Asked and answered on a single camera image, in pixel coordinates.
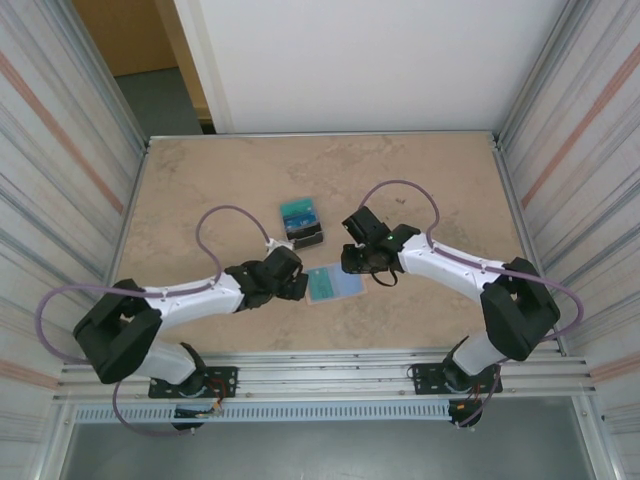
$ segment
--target wooden door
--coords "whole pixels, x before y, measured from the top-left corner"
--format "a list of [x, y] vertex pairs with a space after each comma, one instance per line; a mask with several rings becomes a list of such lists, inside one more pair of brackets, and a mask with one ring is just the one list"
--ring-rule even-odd
[[113, 76], [177, 67], [154, 0], [73, 0]]

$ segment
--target gray floor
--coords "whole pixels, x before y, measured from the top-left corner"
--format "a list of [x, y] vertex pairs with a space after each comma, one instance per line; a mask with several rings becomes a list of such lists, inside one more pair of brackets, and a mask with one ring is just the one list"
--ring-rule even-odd
[[64, 479], [588, 480], [569, 399], [497, 399], [475, 432], [445, 422], [204, 425], [150, 439], [76, 428]]
[[116, 82], [145, 134], [202, 135], [179, 69], [125, 75]]

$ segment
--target orange stripe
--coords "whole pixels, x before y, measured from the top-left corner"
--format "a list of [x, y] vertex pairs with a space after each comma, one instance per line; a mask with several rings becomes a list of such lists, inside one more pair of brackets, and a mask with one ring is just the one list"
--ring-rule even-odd
[[58, 388], [57, 379], [44, 373], [21, 367], [15, 363], [7, 362], [6, 360], [0, 360], [0, 377], [17, 380], [22, 383], [30, 383], [31, 385], [48, 388], [49, 390]]
[[627, 79], [631, 76], [636, 67], [640, 64], [640, 44], [633, 49], [631, 55], [627, 57], [624, 63], [620, 66], [618, 71], [611, 77], [607, 86], [604, 87], [604, 90], [593, 106], [589, 109], [585, 117], [582, 121], [576, 126], [576, 128], [571, 132], [569, 138], [565, 140], [565, 142], [560, 147], [560, 150], [556, 152], [553, 156], [549, 164], [545, 167], [545, 169], [540, 174], [540, 177], [535, 181], [531, 189], [527, 192], [527, 194], [522, 198], [522, 206], [527, 208], [527, 205], [531, 202], [531, 199], [534, 195], [540, 190], [540, 187], [547, 181], [549, 176], [553, 173], [553, 171], [558, 167], [560, 162], [567, 156], [569, 151], [576, 144], [578, 139], [582, 136], [587, 127], [593, 122], [594, 118], [604, 110], [607, 104], [611, 101], [614, 95], [620, 90], [622, 85], [627, 81]]
[[591, 370], [591, 377], [594, 382], [601, 383], [634, 372], [640, 372], [640, 353], [594, 368]]
[[109, 189], [107, 184], [100, 178], [98, 172], [96, 172], [89, 161], [84, 157], [80, 149], [73, 143], [73, 140], [67, 135], [67, 132], [60, 126], [57, 120], [53, 117], [51, 112], [42, 104], [42, 102], [33, 93], [33, 90], [27, 85], [22, 76], [9, 62], [9, 59], [0, 52], [0, 71], [6, 77], [6, 79], [13, 85], [13, 88], [22, 96], [25, 102], [31, 107], [42, 123], [49, 129], [51, 134], [60, 142], [60, 145], [69, 153], [80, 168], [87, 174], [93, 184], [100, 190], [100, 192], [107, 198], [109, 203], [115, 208], [118, 213], [122, 213], [124, 206], [118, 200], [118, 197]]

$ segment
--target corrugated metal wall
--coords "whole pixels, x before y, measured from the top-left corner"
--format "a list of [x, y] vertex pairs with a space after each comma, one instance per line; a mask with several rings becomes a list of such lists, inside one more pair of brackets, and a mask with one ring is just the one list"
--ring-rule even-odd
[[[640, 478], [640, 2], [589, 2], [505, 157], [547, 275], [586, 307], [586, 355], [629, 478]], [[575, 307], [558, 296], [565, 319]]]
[[[48, 290], [103, 283], [144, 144], [65, 2], [0, 2], [0, 478], [33, 475], [60, 362], [38, 343]], [[51, 340], [91, 306], [45, 311]]]

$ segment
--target vent grille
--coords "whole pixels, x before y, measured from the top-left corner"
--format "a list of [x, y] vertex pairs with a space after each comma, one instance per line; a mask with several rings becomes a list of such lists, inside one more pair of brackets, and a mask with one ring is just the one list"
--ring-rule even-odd
[[[215, 416], [175, 419], [176, 404], [123, 405], [122, 416], [134, 423], [201, 422], [309, 422], [340, 420], [450, 420], [447, 400], [367, 402], [264, 402], [227, 403]], [[210, 405], [180, 405], [206, 410]], [[76, 423], [117, 423], [111, 405], [86, 405], [76, 413]]]

